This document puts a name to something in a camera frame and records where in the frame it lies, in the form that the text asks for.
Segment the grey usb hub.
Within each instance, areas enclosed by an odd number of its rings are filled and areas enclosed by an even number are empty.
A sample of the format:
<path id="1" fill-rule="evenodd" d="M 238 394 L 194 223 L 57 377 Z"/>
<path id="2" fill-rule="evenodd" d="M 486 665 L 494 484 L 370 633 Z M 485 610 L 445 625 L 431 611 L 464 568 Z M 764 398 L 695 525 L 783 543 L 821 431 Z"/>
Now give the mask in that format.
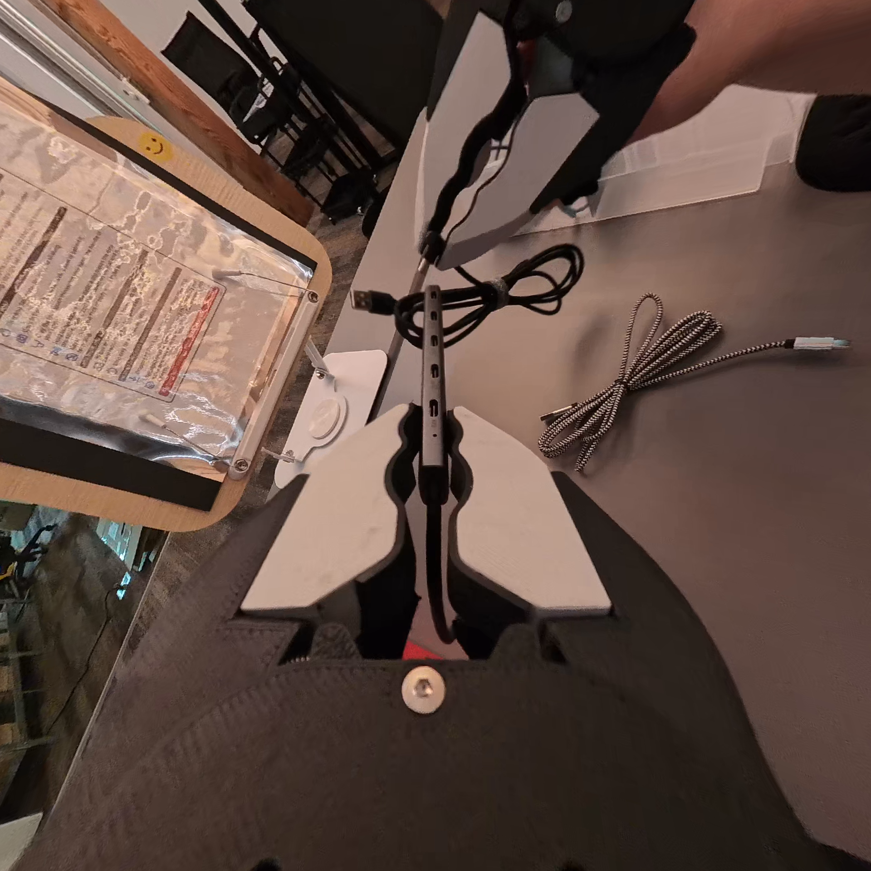
<path id="1" fill-rule="evenodd" d="M 442 583 L 442 507 L 448 501 L 450 462 L 445 443 L 444 345 L 441 290 L 430 285 L 423 293 L 421 341 L 421 449 L 418 489 L 426 509 L 425 570 L 430 613 L 444 645 L 455 637 L 447 621 Z"/>

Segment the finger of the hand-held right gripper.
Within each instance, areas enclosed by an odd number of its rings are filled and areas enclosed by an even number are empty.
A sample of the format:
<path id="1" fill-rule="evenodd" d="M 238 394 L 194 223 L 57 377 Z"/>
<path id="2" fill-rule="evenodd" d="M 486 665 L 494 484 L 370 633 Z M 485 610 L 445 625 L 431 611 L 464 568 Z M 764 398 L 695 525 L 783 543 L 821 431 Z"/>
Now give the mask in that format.
<path id="1" fill-rule="evenodd" d="M 416 188 L 419 255 L 483 255 L 528 219 L 508 195 L 488 214 L 482 173 L 524 102 L 516 50 L 485 10 L 450 10 L 443 22 L 426 106 Z"/>
<path id="2" fill-rule="evenodd" d="M 515 234 L 597 119 L 578 93 L 531 99 L 509 131 L 507 148 L 495 161 L 485 157 L 477 178 L 455 195 L 435 266 L 462 267 Z"/>

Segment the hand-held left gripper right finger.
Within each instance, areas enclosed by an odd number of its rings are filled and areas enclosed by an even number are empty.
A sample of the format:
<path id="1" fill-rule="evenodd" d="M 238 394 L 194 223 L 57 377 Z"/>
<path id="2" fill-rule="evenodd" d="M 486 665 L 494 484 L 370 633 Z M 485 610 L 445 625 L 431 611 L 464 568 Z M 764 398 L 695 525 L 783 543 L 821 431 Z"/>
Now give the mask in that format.
<path id="1" fill-rule="evenodd" d="M 455 579 L 533 619 L 608 614 L 612 602 L 546 464 L 467 408 L 451 419 Z"/>

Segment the clear plastic bin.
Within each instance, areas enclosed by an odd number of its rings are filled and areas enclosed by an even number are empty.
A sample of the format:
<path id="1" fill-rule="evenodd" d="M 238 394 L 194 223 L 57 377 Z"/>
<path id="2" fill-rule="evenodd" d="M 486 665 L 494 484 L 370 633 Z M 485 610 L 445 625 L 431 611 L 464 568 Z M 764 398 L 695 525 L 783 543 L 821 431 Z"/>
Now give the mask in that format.
<path id="1" fill-rule="evenodd" d="M 769 166 L 794 161 L 813 100 L 732 85 L 684 124 L 618 152 L 590 197 L 547 207 L 516 235 L 753 194 Z"/>

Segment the wooden pillar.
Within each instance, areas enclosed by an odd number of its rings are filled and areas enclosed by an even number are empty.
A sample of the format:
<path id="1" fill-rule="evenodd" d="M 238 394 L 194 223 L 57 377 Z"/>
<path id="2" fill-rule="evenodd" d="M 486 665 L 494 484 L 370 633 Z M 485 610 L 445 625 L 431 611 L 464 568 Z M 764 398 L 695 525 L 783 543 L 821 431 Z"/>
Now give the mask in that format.
<path id="1" fill-rule="evenodd" d="M 147 98 L 152 109 L 257 199 L 307 227 L 313 204 L 262 158 L 222 114 L 108 7 L 97 1 L 32 4 L 56 18 L 73 38 L 96 53 Z"/>

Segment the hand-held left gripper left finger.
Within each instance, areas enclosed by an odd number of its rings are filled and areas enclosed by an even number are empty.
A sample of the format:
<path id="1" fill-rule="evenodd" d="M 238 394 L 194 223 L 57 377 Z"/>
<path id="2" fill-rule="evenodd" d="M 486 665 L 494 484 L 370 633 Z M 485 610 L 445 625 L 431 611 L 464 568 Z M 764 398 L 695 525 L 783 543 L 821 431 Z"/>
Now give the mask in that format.
<path id="1" fill-rule="evenodd" d="M 419 407 L 401 404 L 308 475 L 241 609 L 311 623 L 391 623 L 416 607 L 406 504 L 416 486 Z"/>

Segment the black shelf cart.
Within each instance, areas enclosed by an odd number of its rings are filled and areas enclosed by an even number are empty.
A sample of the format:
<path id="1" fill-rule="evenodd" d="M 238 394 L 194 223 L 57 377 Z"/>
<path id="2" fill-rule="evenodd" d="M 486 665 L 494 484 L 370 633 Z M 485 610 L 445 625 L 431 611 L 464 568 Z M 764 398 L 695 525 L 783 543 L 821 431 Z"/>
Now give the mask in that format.
<path id="1" fill-rule="evenodd" d="M 259 28 L 241 36 L 228 43 L 189 11 L 162 55 L 327 221 L 366 216 L 377 204 L 377 172 L 299 72 L 269 54 Z"/>

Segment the wood-edged display board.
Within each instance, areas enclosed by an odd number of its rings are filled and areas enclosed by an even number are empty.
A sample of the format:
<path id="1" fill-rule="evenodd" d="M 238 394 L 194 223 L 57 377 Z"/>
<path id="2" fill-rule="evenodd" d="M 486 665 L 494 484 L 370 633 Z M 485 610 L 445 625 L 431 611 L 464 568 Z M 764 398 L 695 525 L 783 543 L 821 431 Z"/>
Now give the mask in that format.
<path id="1" fill-rule="evenodd" d="M 193 531 L 239 502 L 333 276 L 149 134 L 2 81 L 2 499 Z"/>

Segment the white tablet stand base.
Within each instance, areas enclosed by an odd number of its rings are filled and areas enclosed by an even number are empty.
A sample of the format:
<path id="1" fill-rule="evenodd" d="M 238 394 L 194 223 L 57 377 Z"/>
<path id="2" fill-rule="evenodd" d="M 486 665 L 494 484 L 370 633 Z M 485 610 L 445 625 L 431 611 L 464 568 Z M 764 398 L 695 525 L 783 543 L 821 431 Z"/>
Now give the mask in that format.
<path id="1" fill-rule="evenodd" d="M 387 354 L 380 350 L 323 356 L 309 340 L 306 353 L 313 376 L 278 454 L 274 490 L 310 473 L 329 452 L 367 425 L 387 372 Z"/>

